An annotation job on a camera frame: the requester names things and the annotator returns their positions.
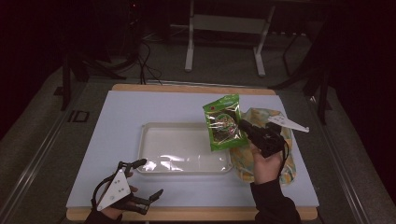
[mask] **black sleeve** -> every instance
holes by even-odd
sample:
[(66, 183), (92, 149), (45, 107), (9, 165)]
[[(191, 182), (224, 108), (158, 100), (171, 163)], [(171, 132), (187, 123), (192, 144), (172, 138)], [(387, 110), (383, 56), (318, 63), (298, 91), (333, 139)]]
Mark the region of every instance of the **black sleeve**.
[(250, 184), (254, 202), (259, 213), (256, 215), (256, 223), (265, 224), (300, 224), (298, 214), (292, 199), (283, 195), (280, 189), (279, 179), (255, 185)]
[(105, 216), (103, 213), (92, 209), (84, 224), (120, 224), (122, 215), (120, 215), (117, 220), (111, 219)]

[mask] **table leg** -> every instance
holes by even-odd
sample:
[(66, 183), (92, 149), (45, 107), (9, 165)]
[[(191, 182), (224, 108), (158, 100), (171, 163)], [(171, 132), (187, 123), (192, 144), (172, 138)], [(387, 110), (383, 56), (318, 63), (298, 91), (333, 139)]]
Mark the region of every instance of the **table leg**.
[(268, 13), (268, 17), (264, 23), (264, 26), (262, 27), (260, 43), (257, 47), (253, 48), (254, 58), (256, 60), (257, 72), (259, 74), (259, 77), (265, 76), (264, 64), (262, 62), (262, 46), (264, 45), (265, 37), (267, 37), (268, 35), (268, 29), (270, 28), (271, 19), (274, 15), (274, 11), (275, 11), (275, 6), (272, 6)]
[(194, 56), (194, 0), (190, 0), (190, 24), (189, 24), (189, 45), (187, 47), (186, 65), (184, 70), (192, 70), (192, 60)]
[(62, 103), (62, 111), (65, 111), (67, 106), (70, 103), (70, 98), (71, 98), (71, 93), (70, 93), (70, 67), (69, 67), (69, 58), (68, 54), (64, 53), (63, 55), (63, 68), (62, 68), (62, 74), (63, 74), (63, 88), (62, 88), (62, 95), (64, 98), (64, 101)]
[(329, 87), (330, 70), (322, 69), (318, 70), (319, 74), (313, 75), (306, 82), (303, 92), (306, 96), (314, 96), (317, 90), (320, 88), (319, 100), (318, 100), (318, 117), (322, 124), (326, 124), (325, 110), (327, 106), (327, 90)]

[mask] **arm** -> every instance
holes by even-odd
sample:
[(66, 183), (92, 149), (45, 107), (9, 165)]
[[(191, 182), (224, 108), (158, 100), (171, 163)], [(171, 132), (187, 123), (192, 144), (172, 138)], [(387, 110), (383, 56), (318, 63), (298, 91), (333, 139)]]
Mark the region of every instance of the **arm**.
[(112, 207), (107, 207), (98, 212), (92, 209), (84, 224), (119, 224), (122, 219), (122, 211)]
[(257, 223), (301, 223), (300, 216), (294, 202), (283, 195), (279, 184), (279, 169), (282, 157), (278, 152), (264, 158), (260, 150), (250, 145), (254, 160), (254, 179), (250, 184), (253, 199), (259, 213), (255, 219)]

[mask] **green snack bag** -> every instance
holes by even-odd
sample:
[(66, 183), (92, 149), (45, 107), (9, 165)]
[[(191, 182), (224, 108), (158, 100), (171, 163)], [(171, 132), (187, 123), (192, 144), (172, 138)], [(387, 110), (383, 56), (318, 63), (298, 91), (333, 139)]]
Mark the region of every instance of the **green snack bag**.
[(212, 151), (248, 144), (247, 137), (238, 129), (238, 122), (241, 119), (238, 94), (225, 95), (215, 102), (204, 105), (203, 109)]

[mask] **hand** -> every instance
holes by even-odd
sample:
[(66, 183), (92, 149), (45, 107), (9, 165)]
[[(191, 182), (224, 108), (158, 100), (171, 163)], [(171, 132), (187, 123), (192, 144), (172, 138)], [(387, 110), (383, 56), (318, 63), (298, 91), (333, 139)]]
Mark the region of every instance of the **hand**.
[(254, 183), (259, 185), (277, 179), (282, 165), (281, 151), (264, 158), (260, 149), (251, 142), (250, 150), (254, 160)]
[[(133, 175), (133, 173), (129, 173), (126, 177), (128, 178), (128, 177), (131, 177), (132, 175)], [(138, 189), (135, 188), (134, 186), (129, 186), (129, 188), (131, 189), (131, 192), (137, 192), (137, 191), (138, 191)], [(131, 205), (131, 206), (135, 206), (135, 204), (134, 204), (133, 202), (127, 202), (127, 204), (128, 204), (128, 205)], [(109, 206), (109, 207), (106, 207), (106, 208), (102, 209), (101, 212), (102, 212), (105, 216), (107, 216), (107, 217), (109, 217), (109, 218), (111, 218), (111, 219), (116, 220), (124, 211)]]

